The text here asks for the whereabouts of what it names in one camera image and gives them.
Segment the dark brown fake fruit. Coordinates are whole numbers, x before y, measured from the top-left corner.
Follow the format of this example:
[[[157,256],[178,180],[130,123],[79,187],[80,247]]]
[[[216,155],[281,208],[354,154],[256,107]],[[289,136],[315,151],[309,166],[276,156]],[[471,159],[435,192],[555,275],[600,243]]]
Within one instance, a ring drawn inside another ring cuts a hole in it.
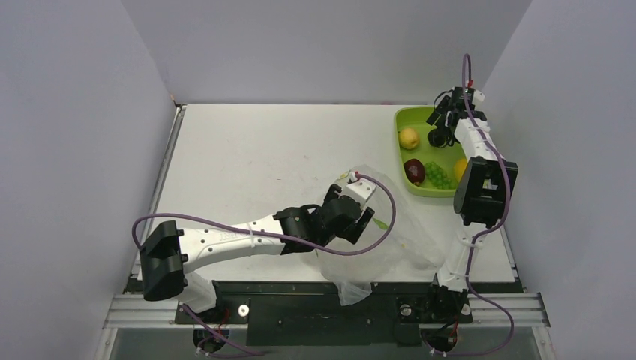
[[[435,127],[428,133],[427,141],[431,147],[443,149],[452,145],[452,134],[446,127]]]

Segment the clear plastic bag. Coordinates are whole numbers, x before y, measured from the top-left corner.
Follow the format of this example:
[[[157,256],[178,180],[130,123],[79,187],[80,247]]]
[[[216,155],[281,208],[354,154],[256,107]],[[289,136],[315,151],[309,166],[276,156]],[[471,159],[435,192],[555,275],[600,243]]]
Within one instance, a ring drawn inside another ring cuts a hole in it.
[[[416,275],[420,275],[422,272],[437,270],[445,259],[442,250],[386,174],[370,166],[359,165],[340,175],[334,183],[344,187],[354,179],[354,172],[376,179],[389,190],[395,202],[397,217],[394,226],[390,227],[392,206],[389,196],[379,187],[367,203],[375,214],[358,242],[350,244],[344,239],[336,238],[328,244],[329,248],[337,251],[356,251],[371,246],[388,233],[377,247],[355,256],[314,250],[303,257],[307,265],[336,286],[342,306],[353,305],[367,298],[372,293],[374,281],[387,278],[390,274],[399,275],[400,266],[412,269]]]

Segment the yellow fake fruit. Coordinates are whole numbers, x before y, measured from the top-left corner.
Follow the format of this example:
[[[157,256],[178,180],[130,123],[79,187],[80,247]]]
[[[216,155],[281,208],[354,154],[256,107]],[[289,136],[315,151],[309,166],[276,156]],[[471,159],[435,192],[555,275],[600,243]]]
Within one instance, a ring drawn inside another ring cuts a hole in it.
[[[406,127],[398,131],[397,133],[398,144],[402,149],[414,150],[420,145],[419,132],[412,128]]]
[[[465,158],[461,158],[458,160],[453,166],[453,174],[454,179],[457,183],[461,181],[463,178],[464,172],[466,171],[468,161]]]

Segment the red fake fruit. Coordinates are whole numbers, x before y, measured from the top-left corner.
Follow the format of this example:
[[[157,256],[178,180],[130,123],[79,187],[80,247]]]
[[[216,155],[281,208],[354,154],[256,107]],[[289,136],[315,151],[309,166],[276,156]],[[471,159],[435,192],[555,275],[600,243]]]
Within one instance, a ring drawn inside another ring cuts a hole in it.
[[[407,160],[403,164],[406,179],[414,186],[420,186],[426,179],[424,164],[418,159]]]

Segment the green fake grapes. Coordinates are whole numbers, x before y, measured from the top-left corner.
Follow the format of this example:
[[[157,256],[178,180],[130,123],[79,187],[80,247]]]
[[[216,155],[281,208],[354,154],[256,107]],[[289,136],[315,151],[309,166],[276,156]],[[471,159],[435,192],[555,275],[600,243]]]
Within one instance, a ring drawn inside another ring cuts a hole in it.
[[[437,163],[428,162],[424,165],[425,177],[434,188],[440,190],[454,190],[456,181]]]

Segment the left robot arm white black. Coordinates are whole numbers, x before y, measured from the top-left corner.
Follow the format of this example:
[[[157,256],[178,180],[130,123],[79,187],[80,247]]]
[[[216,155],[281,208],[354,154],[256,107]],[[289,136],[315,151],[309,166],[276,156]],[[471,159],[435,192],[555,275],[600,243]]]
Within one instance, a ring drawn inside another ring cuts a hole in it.
[[[148,302],[176,299],[204,322],[221,318],[224,302],[204,266],[254,255],[286,255],[326,247],[336,238],[355,244],[374,216],[368,200],[377,187],[367,180],[333,184],[320,205],[289,207],[227,228],[180,229],[157,225],[140,249],[142,294]]]

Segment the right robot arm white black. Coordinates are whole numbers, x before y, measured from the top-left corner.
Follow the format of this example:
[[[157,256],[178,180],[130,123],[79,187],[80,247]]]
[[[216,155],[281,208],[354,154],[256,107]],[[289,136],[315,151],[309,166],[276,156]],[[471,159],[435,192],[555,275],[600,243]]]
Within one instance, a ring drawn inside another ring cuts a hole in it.
[[[517,164],[505,160],[493,144],[485,114],[475,109],[482,99],[474,88],[455,87],[444,92],[427,120],[433,127],[427,136],[431,146],[459,145],[464,153],[466,168],[457,181],[454,212],[465,227],[485,227],[475,235],[460,231],[434,275],[423,310],[435,322],[453,323],[470,315],[467,295],[473,260],[485,236],[506,219],[518,174]]]

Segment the green plastic tray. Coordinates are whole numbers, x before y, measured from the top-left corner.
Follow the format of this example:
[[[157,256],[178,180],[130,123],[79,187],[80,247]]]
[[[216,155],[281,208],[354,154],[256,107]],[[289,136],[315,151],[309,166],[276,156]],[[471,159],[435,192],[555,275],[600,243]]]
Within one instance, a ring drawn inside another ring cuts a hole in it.
[[[413,195],[419,197],[430,198],[452,198],[455,195],[455,189],[458,184],[455,178],[455,164],[462,158],[465,158],[461,145],[456,143],[452,147],[434,148],[429,145],[428,133],[434,129],[426,120],[432,114],[434,108],[432,106],[411,106],[399,109],[394,115],[394,127],[397,136],[399,132],[406,128],[414,129],[420,138],[420,143],[414,149],[405,149],[400,144],[397,145],[400,157],[400,169],[402,170],[402,179],[406,185],[406,189]],[[415,186],[404,172],[403,165],[407,161],[416,159],[423,165],[435,163],[442,169],[449,179],[452,187],[438,188],[428,179],[428,175],[422,184]]]

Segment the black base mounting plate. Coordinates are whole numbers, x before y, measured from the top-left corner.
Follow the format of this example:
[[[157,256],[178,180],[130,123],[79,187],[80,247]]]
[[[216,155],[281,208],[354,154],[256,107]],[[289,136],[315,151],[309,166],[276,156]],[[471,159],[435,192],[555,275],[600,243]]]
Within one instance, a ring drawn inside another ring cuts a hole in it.
[[[420,344],[473,321],[467,294],[452,295],[427,282],[379,282],[351,305],[328,282],[221,281],[220,304],[199,313],[209,326],[245,330],[247,345],[353,346]]]

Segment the aluminium table rail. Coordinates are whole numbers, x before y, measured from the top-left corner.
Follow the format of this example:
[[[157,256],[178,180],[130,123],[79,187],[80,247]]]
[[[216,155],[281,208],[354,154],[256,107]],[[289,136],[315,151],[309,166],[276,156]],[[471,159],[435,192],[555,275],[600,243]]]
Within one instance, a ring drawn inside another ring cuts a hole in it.
[[[157,179],[154,185],[154,190],[152,193],[151,202],[150,202],[150,206],[148,210],[149,214],[154,214],[157,211],[158,204],[161,199],[162,190],[164,188],[165,179],[170,168],[170,163],[173,157],[174,148],[178,141],[179,132],[182,126],[183,118],[185,116],[187,107],[188,107],[187,104],[180,104],[176,108],[175,116],[172,123],[172,128],[169,133],[169,138],[167,140],[166,148],[163,153],[163,158],[160,165],[159,173],[157,175]],[[149,229],[152,227],[152,221],[150,221],[150,223],[143,222],[143,223],[140,223],[139,225],[141,226],[141,228],[137,229],[137,235],[139,236],[139,240],[142,240],[143,242],[143,239],[145,238],[145,236],[147,236]],[[135,257],[135,260],[133,261],[129,278],[135,279],[135,280],[141,279],[140,256],[138,253]]]

